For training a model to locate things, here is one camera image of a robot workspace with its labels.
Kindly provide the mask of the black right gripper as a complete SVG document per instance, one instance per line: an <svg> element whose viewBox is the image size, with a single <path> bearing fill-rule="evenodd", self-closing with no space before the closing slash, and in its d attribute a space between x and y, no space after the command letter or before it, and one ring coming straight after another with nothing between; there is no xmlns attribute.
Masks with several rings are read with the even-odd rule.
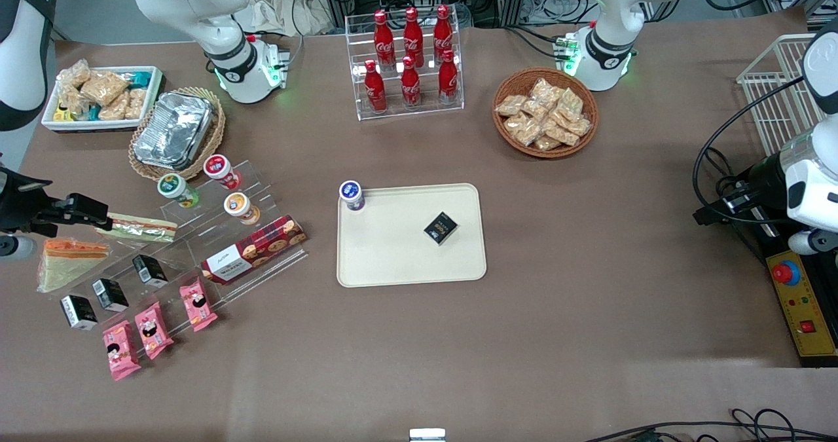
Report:
<svg viewBox="0 0 838 442"><path fill-rule="evenodd" d="M52 214L55 199L45 193L45 187L53 181L19 174L7 167L1 168L1 180L1 230L4 233L20 231L55 237L60 225L90 225L99 230L113 230L113 219L107 216L107 204L71 193L60 202L63 213ZM105 217L105 220L91 217Z"/></svg>

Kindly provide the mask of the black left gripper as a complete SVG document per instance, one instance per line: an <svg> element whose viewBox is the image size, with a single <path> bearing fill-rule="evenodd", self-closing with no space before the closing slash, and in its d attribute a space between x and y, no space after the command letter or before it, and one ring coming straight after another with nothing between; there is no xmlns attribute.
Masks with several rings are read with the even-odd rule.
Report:
<svg viewBox="0 0 838 442"><path fill-rule="evenodd" d="M698 225L731 221L787 223L786 179L779 155L771 155L737 175L719 180L721 206L710 204L693 213Z"/></svg>

